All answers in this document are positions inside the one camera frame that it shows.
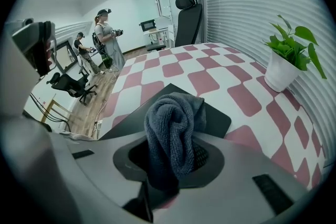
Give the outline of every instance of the pants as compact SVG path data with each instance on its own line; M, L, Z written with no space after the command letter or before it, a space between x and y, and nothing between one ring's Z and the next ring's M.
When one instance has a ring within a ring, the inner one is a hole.
M91 66L91 68L92 68L92 70L95 74L98 74L100 72L99 67L97 67L97 65L92 61L92 59L91 59L91 57L88 53L82 54L81 56L83 57L83 59L87 60L87 62L90 64L90 66Z

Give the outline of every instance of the potted plant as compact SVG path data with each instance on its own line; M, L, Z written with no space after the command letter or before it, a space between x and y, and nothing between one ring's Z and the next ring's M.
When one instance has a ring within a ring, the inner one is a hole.
M283 40L279 40L275 35L270 36L270 42L265 42L265 45L272 49L270 62L268 63L265 82L276 92L283 91L290 85L301 71L307 71L307 64L312 62L321 77L326 79L326 76L321 67L319 58L315 52L314 45L318 45L313 33L304 26L298 26L295 31L287 20L281 15L287 25L288 30L285 31L279 25L272 24L282 35ZM308 46L304 46L297 42L293 37L297 36L309 41ZM308 57L303 53L308 48Z

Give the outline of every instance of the white blinds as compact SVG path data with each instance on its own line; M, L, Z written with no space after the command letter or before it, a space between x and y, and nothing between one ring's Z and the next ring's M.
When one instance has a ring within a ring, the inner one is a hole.
M311 63L290 89L310 115L324 144L327 163L336 156L336 27L323 0L204 0L205 40L222 42L267 66L270 50L261 41L276 31L269 24L285 27L277 14L292 27L303 25L315 35L316 48L327 80Z

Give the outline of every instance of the chair base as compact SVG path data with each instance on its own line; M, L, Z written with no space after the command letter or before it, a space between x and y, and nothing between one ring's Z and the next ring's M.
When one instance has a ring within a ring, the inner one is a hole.
M85 103L85 100L86 100L86 96L88 95L88 94L90 94L90 93L94 93L95 95L97 95L97 93L95 92L95 91L91 91L92 90L92 88L94 88L94 87L98 87L96 84L95 85L93 85L93 86L91 86L89 89L87 89L87 90L85 90L85 92L83 93L83 95L81 96L81 98L79 99L79 102L81 103L81 104L83 104L83 105L87 105L86 103Z

